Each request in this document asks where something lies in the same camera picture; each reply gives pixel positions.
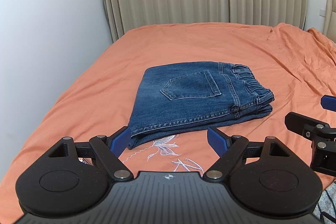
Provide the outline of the white wall socket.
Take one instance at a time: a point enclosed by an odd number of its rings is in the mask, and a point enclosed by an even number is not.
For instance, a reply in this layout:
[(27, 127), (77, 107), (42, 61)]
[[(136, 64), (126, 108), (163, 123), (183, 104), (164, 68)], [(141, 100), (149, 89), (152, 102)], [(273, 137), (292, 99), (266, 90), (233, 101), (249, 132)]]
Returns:
[(326, 10), (324, 9), (319, 9), (319, 16), (325, 17), (326, 16)]

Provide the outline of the blue denim jeans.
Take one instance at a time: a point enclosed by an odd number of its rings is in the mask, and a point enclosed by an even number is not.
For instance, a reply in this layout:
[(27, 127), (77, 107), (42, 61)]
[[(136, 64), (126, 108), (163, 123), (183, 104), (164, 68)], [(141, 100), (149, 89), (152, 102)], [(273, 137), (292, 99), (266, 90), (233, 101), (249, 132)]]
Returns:
[(129, 149), (184, 132), (268, 116), (272, 91), (246, 65), (212, 61), (148, 68), (135, 97)]

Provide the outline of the beige padded headboard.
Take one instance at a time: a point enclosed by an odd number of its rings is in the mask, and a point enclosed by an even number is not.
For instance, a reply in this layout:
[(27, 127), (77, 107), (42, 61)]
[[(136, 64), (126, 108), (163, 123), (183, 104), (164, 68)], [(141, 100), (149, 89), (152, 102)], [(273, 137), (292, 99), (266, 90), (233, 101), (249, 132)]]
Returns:
[(326, 0), (326, 9), (325, 9), (325, 20), (323, 25), (323, 34), (332, 40), (334, 43), (336, 42), (336, 0)]

